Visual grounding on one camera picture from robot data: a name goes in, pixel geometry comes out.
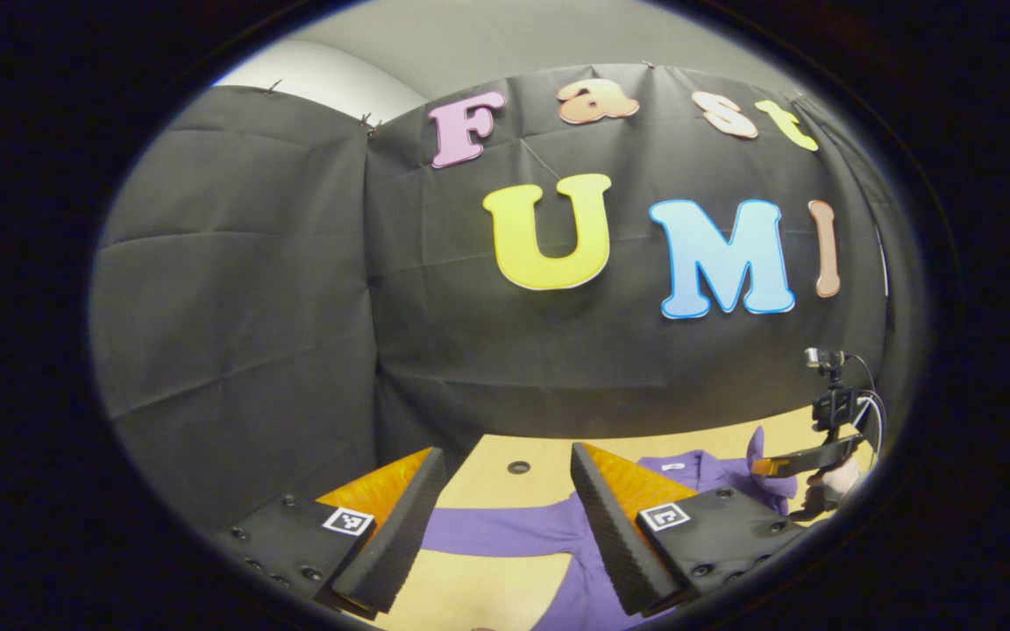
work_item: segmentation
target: letter m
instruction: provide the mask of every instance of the letter m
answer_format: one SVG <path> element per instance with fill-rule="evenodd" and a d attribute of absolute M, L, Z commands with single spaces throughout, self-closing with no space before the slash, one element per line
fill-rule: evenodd
<path fill-rule="evenodd" d="M 699 287 L 698 271 L 726 313 L 738 303 L 746 273 L 750 290 L 742 298 L 746 311 L 781 313 L 794 308 L 786 283 L 777 205 L 761 200 L 738 204 L 734 228 L 726 240 L 697 203 L 665 201 L 649 209 L 650 219 L 665 228 L 673 270 L 673 295 L 662 303 L 667 318 L 701 318 L 712 308 Z"/>

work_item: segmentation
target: purple cloth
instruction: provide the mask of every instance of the purple cloth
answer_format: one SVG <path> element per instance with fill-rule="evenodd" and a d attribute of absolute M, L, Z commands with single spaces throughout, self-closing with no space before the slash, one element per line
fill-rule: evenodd
<path fill-rule="evenodd" d="M 746 458 L 719 460 L 696 450 L 670 458 L 641 458 L 638 463 L 698 492 L 728 485 L 785 515 L 786 499 L 796 495 L 797 480 L 762 480 L 750 475 L 750 462 L 762 457 L 762 446 L 760 427 L 750 438 Z M 572 561 L 564 582 L 533 631 L 622 631 L 641 624 L 640 615 L 621 611 L 575 493 L 548 507 L 436 508 L 421 548 L 480 556 L 568 552 Z M 492 627 L 493 621 L 484 624 Z"/>

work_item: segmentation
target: table surface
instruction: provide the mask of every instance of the table surface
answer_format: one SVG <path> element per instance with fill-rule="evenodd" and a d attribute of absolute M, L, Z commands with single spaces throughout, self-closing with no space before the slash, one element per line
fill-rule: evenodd
<path fill-rule="evenodd" d="M 485 435 L 446 484 L 438 508 L 544 507 L 566 500 L 575 491 L 570 474 L 572 442 L 586 440 L 622 458 L 685 454 L 702 448 L 717 458 L 742 458 L 754 428 L 766 432 L 765 455 L 782 455 L 816 447 L 821 434 L 813 431 L 810 408 L 785 415 L 721 428 L 673 435 L 613 439 L 521 438 Z M 854 434 L 850 426 L 840 435 Z M 873 450 L 860 444 L 856 459 L 862 471 L 871 468 Z M 526 475 L 512 475 L 508 464 L 524 460 Z M 798 477 L 798 493 L 791 511 L 805 499 L 805 479 Z M 827 519 L 825 513 L 819 519 Z M 389 614 L 378 615 L 373 626 L 388 631 L 528 631 L 540 620 L 569 567 L 569 554 L 541 556 L 472 556 L 421 550 Z"/>

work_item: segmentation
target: foam letter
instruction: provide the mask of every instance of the foam letter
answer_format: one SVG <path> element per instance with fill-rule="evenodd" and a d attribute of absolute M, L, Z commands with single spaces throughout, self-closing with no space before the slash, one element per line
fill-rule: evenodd
<path fill-rule="evenodd" d="M 471 96 L 457 103 L 438 105 L 428 112 L 435 119 L 438 130 L 438 155 L 431 164 L 441 169 L 449 165 L 474 160 L 482 154 L 482 145 L 470 141 L 470 131 L 477 135 L 489 136 L 494 130 L 494 115 L 486 108 L 500 108 L 505 104 L 505 96 L 501 92 L 486 92 L 485 95 Z M 473 109 L 473 116 L 466 116 L 466 111 Z"/>
<path fill-rule="evenodd" d="M 726 313 L 738 303 L 747 269 L 750 291 L 742 299 L 746 311 L 781 313 L 794 308 L 778 235 L 777 205 L 759 200 L 738 204 L 730 241 L 697 203 L 665 201 L 653 204 L 648 215 L 665 227 L 669 238 L 673 295 L 662 303 L 667 318 L 699 318 L 712 308 L 699 288 L 698 269 Z"/>
<path fill-rule="evenodd" d="M 801 133 L 801 129 L 797 128 L 799 121 L 797 116 L 791 115 L 790 112 L 783 110 L 778 107 L 778 103 L 774 101 L 759 101 L 754 103 L 754 107 L 767 112 L 770 118 L 774 119 L 775 123 L 778 123 L 778 128 L 785 133 L 786 137 L 790 140 L 794 140 L 794 143 L 798 147 L 809 149 L 810 151 L 817 150 L 817 141 L 810 136 L 806 136 L 805 133 Z"/>
<path fill-rule="evenodd" d="M 836 272 L 836 232 L 833 207 L 821 200 L 809 203 L 809 215 L 817 222 L 817 242 L 820 244 L 820 276 L 817 277 L 817 296 L 830 298 L 840 291 L 840 276 Z"/>
<path fill-rule="evenodd" d="M 693 103 L 704 110 L 704 118 L 715 128 L 724 133 L 740 138 L 754 138 L 759 129 L 750 119 L 738 113 L 738 105 L 726 96 L 713 95 L 710 92 L 693 92 Z"/>
<path fill-rule="evenodd" d="M 556 97 L 564 101 L 561 118 L 572 124 L 593 123 L 603 116 L 632 116 L 641 107 L 609 79 L 576 81 L 561 88 Z"/>
<path fill-rule="evenodd" d="M 576 288 L 598 276 L 610 256 L 610 234 L 602 192 L 610 188 L 606 176 L 565 177 L 556 190 L 572 197 L 577 243 L 572 254 L 548 258 L 536 244 L 535 204 L 544 195 L 540 187 L 524 184 L 494 191 L 482 205 L 494 216 L 497 268 L 506 279 L 529 290 Z"/>

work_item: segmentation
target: yellow letter u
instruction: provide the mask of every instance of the yellow letter u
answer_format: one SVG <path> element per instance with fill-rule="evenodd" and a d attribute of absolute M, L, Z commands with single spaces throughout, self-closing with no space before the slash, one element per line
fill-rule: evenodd
<path fill-rule="evenodd" d="M 506 279 L 529 290 L 566 290 L 598 276 L 610 257 L 610 234 L 602 192 L 610 179 L 600 175 L 565 177 L 556 190 L 572 197 L 576 249 L 561 258 L 540 254 L 536 244 L 536 201 L 540 187 L 524 184 L 494 191 L 482 205 L 494 216 L 494 251 Z"/>

